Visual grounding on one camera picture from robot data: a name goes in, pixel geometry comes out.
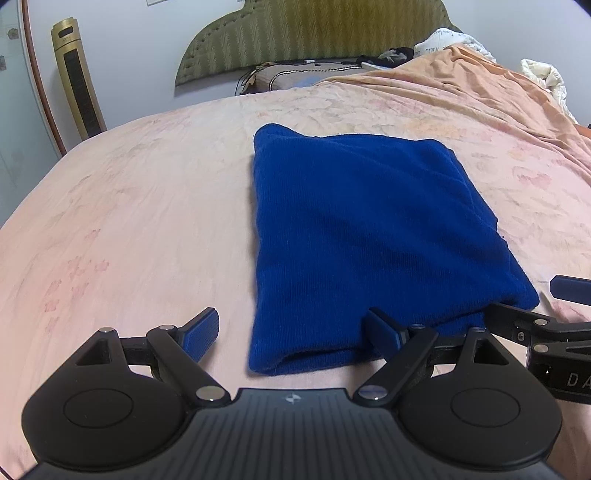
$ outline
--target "folded blue cloth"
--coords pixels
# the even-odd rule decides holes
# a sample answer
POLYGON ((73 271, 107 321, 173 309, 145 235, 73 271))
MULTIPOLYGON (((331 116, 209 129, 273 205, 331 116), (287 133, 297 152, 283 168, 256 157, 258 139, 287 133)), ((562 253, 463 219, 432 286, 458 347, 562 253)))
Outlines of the folded blue cloth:
POLYGON ((491 302, 538 296, 454 153, 435 140, 255 136, 259 253, 250 369, 266 375, 375 357, 379 307, 444 335, 482 326, 491 302))

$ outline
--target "logo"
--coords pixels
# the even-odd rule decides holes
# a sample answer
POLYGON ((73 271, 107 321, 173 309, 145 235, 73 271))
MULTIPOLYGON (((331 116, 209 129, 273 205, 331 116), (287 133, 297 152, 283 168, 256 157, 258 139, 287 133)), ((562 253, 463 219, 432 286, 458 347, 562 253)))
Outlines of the logo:
POLYGON ((294 403, 301 401, 301 397, 297 393, 290 393, 288 396, 286 396, 285 401, 288 401, 293 405, 294 403))

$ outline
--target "blue gripper pad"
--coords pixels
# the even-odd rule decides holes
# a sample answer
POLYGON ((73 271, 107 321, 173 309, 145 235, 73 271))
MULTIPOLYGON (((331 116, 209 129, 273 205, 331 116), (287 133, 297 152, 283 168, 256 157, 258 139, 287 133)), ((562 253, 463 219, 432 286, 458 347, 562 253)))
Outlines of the blue gripper pad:
POLYGON ((213 308, 203 310, 193 320, 178 329, 178 344, 196 362, 214 343, 220 329, 220 318, 213 308))

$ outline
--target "green upholstered headboard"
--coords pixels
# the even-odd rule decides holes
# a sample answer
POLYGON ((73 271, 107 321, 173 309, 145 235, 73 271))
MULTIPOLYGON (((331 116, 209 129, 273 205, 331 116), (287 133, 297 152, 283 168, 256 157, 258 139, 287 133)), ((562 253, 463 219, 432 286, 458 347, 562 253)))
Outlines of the green upholstered headboard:
POLYGON ((246 0, 190 43, 176 85, 266 61, 376 56, 456 30, 441 0, 246 0))

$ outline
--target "bed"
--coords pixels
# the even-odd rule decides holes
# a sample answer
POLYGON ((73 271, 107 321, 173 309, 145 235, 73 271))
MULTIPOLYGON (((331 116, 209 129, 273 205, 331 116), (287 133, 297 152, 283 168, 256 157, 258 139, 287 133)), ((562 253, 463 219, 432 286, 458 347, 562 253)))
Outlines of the bed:
MULTIPOLYGON (((499 218, 540 295, 537 311, 591 319, 557 301, 556 274, 591 277, 591 135, 525 77, 461 46, 387 72, 246 95, 136 120, 68 153, 0 230, 0 465, 34 464, 20 413, 95 330, 143 335, 217 308, 202 366, 239 387, 346 387, 381 364, 262 377, 248 371, 257 249, 252 139, 278 123, 306 135, 435 138, 499 218)), ((525 348, 509 345, 525 361, 525 348)), ((561 402, 550 463, 591 477, 591 407, 561 402)))

